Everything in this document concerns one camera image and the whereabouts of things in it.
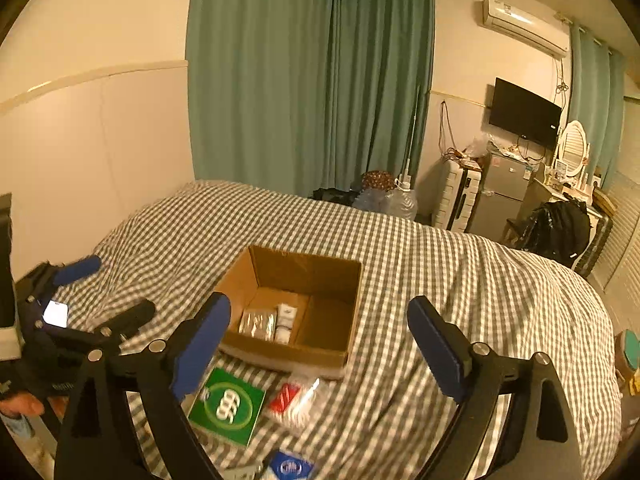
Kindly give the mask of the white wardrobe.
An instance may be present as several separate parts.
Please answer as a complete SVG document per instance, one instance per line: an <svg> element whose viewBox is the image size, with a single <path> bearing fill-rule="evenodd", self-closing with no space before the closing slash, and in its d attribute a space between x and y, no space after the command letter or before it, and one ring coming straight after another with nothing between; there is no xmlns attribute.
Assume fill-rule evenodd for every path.
<svg viewBox="0 0 640 480"><path fill-rule="evenodd" d="M639 311L639 100L625 99L622 140L606 196L613 227L591 275L611 310Z"/></svg>

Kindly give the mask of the blue pill blister pack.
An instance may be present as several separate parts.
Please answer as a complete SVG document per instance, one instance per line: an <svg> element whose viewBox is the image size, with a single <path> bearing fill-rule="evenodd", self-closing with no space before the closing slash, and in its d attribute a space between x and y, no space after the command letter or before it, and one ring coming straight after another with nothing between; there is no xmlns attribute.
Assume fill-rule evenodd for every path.
<svg viewBox="0 0 640 480"><path fill-rule="evenodd" d="M273 341L277 328L275 310L245 310L238 332L241 335L265 341Z"/></svg>

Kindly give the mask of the black backpack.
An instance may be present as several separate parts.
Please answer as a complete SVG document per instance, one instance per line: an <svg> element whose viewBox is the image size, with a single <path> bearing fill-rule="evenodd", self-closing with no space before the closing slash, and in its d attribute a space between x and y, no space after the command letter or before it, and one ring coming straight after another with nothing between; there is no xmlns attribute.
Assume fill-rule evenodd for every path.
<svg viewBox="0 0 640 480"><path fill-rule="evenodd" d="M571 268L587 249L590 237L587 206L568 198L537 207L523 224L514 247Z"/></svg>

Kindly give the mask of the blue tissue pack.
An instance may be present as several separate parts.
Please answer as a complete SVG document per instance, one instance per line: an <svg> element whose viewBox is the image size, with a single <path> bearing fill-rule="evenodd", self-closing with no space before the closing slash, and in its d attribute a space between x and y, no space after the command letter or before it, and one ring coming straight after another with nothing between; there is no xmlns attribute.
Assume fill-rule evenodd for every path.
<svg viewBox="0 0 640 480"><path fill-rule="evenodd" d="M260 478L262 480L307 480L314 472L314 464L288 452L274 452Z"/></svg>

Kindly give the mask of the green side curtain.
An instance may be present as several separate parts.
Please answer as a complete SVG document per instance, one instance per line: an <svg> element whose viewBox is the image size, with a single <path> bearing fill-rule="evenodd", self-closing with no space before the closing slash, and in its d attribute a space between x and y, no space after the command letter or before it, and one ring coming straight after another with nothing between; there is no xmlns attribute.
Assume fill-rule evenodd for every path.
<svg viewBox="0 0 640 480"><path fill-rule="evenodd" d="M570 106L568 120L578 120L590 144L588 174L600 169L606 190L615 174L624 118L626 58L588 28L570 25Z"/></svg>

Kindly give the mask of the smartphone lit screen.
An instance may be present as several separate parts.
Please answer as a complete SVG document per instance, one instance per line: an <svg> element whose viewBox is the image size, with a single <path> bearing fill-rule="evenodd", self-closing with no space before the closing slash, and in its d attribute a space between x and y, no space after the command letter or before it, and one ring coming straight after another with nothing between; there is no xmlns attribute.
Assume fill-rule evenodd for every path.
<svg viewBox="0 0 640 480"><path fill-rule="evenodd" d="M50 300L43 310L43 322L59 328L66 328L68 323L68 305Z"/></svg>

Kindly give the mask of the brown patterned round object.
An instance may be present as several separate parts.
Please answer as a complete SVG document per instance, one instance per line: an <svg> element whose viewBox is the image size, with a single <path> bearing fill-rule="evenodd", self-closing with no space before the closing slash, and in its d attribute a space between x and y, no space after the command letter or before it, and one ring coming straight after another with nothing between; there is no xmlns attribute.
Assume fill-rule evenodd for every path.
<svg viewBox="0 0 640 480"><path fill-rule="evenodd" d="M361 189L388 192L395 187L395 177L384 170L371 170L361 177Z"/></svg>

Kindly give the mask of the clear cotton swab container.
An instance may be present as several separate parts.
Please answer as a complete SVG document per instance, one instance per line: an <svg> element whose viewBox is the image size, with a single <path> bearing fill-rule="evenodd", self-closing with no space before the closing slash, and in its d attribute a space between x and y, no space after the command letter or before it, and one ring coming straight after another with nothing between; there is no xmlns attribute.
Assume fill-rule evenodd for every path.
<svg viewBox="0 0 640 480"><path fill-rule="evenodd" d="M267 418L299 436L320 417L329 397L329 384L320 377L292 374L265 408Z"/></svg>

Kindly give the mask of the green white medicine box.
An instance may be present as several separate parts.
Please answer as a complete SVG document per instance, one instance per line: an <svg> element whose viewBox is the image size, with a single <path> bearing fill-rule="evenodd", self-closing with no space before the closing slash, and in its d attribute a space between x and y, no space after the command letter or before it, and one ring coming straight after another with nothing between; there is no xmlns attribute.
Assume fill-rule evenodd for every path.
<svg viewBox="0 0 640 480"><path fill-rule="evenodd" d="M265 390L216 367L198 390L188 419L196 428L246 448L265 398Z"/></svg>

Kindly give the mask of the brown cardboard box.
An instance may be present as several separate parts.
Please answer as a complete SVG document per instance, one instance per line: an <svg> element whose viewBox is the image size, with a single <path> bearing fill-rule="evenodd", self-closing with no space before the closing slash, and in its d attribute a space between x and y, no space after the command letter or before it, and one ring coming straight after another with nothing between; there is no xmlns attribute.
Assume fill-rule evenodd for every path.
<svg viewBox="0 0 640 480"><path fill-rule="evenodd" d="M231 304L220 350L244 362L329 380L345 375L359 318L363 265L356 260L250 245L216 285ZM288 344L238 332L245 310L296 307Z"/></svg>

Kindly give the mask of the grey mini fridge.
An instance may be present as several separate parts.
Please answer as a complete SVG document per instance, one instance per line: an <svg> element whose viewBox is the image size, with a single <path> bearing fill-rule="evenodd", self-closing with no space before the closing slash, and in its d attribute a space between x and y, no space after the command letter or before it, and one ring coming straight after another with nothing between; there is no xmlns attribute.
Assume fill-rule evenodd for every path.
<svg viewBox="0 0 640 480"><path fill-rule="evenodd" d="M498 242L506 222L515 219L520 211L532 168L520 160L491 152L483 158L482 169L466 232Z"/></svg>

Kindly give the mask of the white air conditioner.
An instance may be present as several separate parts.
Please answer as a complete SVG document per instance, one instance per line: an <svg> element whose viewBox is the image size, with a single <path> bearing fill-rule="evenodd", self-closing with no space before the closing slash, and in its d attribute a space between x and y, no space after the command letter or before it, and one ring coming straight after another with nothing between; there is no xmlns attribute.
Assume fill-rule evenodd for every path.
<svg viewBox="0 0 640 480"><path fill-rule="evenodd" d="M483 24L555 58L570 53L570 38L550 23L499 0L483 0Z"/></svg>

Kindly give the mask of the white cream tube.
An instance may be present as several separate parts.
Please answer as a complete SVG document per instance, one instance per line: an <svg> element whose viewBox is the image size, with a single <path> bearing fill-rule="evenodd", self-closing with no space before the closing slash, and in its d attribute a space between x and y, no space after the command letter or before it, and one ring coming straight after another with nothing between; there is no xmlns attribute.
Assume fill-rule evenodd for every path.
<svg viewBox="0 0 640 480"><path fill-rule="evenodd" d="M276 330L274 331L275 342L278 344L288 344L290 342L296 314L296 307L288 304L278 305Z"/></svg>

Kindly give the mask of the black wall television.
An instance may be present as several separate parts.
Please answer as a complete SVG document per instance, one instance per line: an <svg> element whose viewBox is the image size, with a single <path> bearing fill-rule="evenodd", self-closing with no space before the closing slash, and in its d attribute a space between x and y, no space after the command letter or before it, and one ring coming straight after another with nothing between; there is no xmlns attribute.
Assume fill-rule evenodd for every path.
<svg viewBox="0 0 640 480"><path fill-rule="evenodd" d="M501 78L495 80L488 122L546 150L555 149L562 108Z"/></svg>

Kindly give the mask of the white oval mirror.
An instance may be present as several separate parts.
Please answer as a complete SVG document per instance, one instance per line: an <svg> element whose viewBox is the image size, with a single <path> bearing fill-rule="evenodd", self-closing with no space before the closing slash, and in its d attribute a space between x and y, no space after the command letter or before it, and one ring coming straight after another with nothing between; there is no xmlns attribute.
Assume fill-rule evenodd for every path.
<svg viewBox="0 0 640 480"><path fill-rule="evenodd" d="M577 177L588 159L589 144L581 122L572 120L559 136L555 150L555 167L564 170L564 176Z"/></svg>

